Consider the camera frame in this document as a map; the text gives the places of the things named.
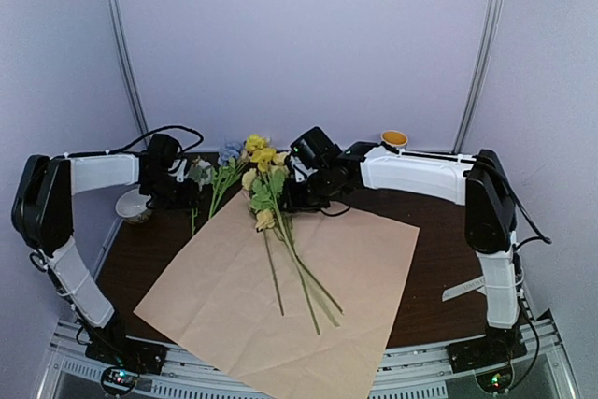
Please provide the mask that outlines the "peach flower stem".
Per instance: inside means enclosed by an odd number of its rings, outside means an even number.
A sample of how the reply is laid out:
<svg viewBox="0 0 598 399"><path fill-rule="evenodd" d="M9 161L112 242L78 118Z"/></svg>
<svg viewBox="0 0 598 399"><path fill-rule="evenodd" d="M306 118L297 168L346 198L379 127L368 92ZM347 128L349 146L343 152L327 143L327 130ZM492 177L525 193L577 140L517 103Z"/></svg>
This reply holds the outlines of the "peach flower stem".
<svg viewBox="0 0 598 399"><path fill-rule="evenodd" d="M197 185L199 192L203 190L203 188L209 185L212 182L212 164L202 159L201 157L197 157L193 162L192 166L188 173L188 178L192 179ZM197 232L197 219L199 216L199 208L195 206L191 209L191 230L192 235L195 235Z"/></svg>

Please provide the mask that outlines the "white patterned mug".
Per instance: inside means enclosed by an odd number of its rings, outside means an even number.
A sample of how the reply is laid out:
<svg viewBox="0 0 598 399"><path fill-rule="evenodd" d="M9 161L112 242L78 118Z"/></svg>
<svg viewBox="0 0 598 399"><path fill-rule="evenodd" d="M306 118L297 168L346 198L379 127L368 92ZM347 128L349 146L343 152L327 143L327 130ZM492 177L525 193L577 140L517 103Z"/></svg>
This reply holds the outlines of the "white patterned mug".
<svg viewBox="0 0 598 399"><path fill-rule="evenodd" d="M408 143L408 137L396 130L387 130L381 133L381 141L395 149L403 149Z"/></svg>

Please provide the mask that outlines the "green and pink wrapping paper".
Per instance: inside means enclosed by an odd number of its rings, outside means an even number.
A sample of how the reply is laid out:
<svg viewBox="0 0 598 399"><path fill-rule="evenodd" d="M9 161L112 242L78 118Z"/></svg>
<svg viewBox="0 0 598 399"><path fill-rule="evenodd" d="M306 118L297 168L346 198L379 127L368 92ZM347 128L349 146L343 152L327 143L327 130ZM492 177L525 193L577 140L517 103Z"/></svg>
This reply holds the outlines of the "green and pink wrapping paper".
<svg viewBox="0 0 598 399"><path fill-rule="evenodd" d="M252 374L327 351L378 367L401 303L419 230L361 210L297 216L295 247L334 301L305 291L287 248L269 236L285 316L263 234L235 196L189 241L135 308L199 359Z"/></svg>

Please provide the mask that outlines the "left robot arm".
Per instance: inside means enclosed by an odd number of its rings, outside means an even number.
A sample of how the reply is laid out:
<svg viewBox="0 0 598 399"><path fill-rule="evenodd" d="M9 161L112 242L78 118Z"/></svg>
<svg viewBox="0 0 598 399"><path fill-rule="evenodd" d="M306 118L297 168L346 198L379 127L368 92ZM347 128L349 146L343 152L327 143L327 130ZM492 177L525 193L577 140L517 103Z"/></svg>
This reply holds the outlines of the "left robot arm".
<svg viewBox="0 0 598 399"><path fill-rule="evenodd" d="M115 150L28 157L11 210L11 221L37 269L48 273L59 294L92 328L105 329L116 311L82 261L74 238L72 199L83 192L136 185L150 209L193 208L198 184L189 178L187 149L164 128L149 145Z"/></svg>

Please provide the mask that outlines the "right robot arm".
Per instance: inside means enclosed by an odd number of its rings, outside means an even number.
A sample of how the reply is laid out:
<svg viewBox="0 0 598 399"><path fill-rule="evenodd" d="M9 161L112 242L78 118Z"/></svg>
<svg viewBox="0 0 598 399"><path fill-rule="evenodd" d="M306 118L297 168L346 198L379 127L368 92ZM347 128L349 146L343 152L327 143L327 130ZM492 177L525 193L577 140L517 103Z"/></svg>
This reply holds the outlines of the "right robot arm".
<svg viewBox="0 0 598 399"><path fill-rule="evenodd" d="M357 141L341 149L315 126L290 145L289 208L326 207L355 190L433 198L457 210L463 240L476 254L486 294L486 322L493 331L479 342L479 355L500 362L514 347L509 330L519 318L522 273L516 254L517 213L505 171L491 150L449 155L406 148L395 132L379 142Z"/></svg>

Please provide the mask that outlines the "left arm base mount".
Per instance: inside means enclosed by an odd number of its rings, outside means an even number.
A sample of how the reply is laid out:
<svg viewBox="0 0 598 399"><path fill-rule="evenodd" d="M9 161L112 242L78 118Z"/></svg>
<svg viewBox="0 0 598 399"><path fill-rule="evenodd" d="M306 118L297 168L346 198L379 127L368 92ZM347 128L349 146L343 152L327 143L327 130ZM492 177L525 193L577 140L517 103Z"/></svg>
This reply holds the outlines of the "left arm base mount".
<svg viewBox="0 0 598 399"><path fill-rule="evenodd" d="M79 320L81 329L89 337L85 349L87 358L141 375L162 373L167 347L128 337L125 322L119 312L103 328L93 327L83 318Z"/></svg>

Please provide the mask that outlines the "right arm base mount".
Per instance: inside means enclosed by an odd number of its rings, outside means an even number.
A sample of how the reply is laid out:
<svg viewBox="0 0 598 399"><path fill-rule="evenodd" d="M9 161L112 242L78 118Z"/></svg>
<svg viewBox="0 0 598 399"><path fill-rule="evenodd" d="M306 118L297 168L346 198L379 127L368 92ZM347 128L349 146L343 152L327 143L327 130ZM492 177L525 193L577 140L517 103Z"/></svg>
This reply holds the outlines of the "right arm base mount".
<svg viewBox="0 0 598 399"><path fill-rule="evenodd" d="M509 329L487 325L483 336L449 344L447 354L452 372L457 374L510 363L525 356L527 348L518 324Z"/></svg>

